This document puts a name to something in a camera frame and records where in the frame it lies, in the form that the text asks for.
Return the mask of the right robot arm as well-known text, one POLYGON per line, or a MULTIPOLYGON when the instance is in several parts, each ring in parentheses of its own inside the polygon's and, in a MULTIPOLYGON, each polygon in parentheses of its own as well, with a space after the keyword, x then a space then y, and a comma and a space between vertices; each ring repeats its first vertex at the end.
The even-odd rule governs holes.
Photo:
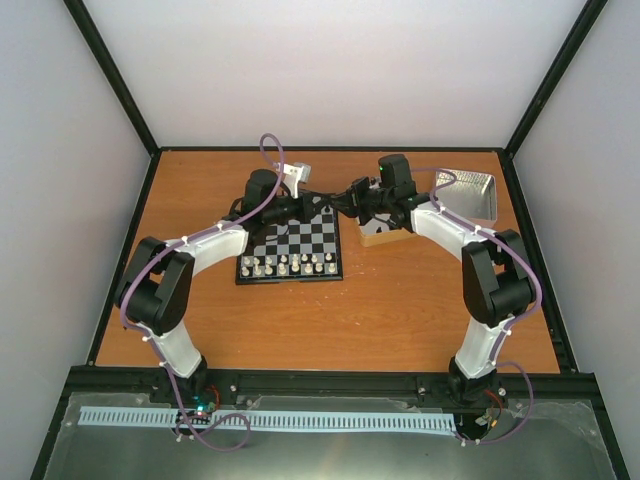
POLYGON ((405 155, 387 155, 378 165, 378 180, 359 178, 345 192, 331 195, 330 203, 361 224, 386 214, 393 226, 433 241, 460 261, 470 321, 450 360, 448 389, 453 402, 469 405, 493 385, 500 351, 513 327, 540 308, 540 281, 517 232, 485 228, 442 200, 442 190, 458 181, 453 171, 435 169, 445 182, 435 181, 430 191, 420 193, 405 155))

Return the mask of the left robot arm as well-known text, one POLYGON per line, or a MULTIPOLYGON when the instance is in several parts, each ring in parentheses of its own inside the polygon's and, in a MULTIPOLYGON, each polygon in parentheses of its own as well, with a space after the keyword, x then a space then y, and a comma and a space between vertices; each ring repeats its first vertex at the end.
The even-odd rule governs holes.
POLYGON ((255 170, 227 216, 215 225, 168 242, 146 237, 136 247, 117 287, 114 305, 125 329, 149 342, 160 366, 174 376, 172 388, 186 402, 208 390, 207 362, 184 325, 192 279, 218 262, 244 253, 271 225, 310 221, 330 195, 299 187, 304 166, 284 172, 255 170))

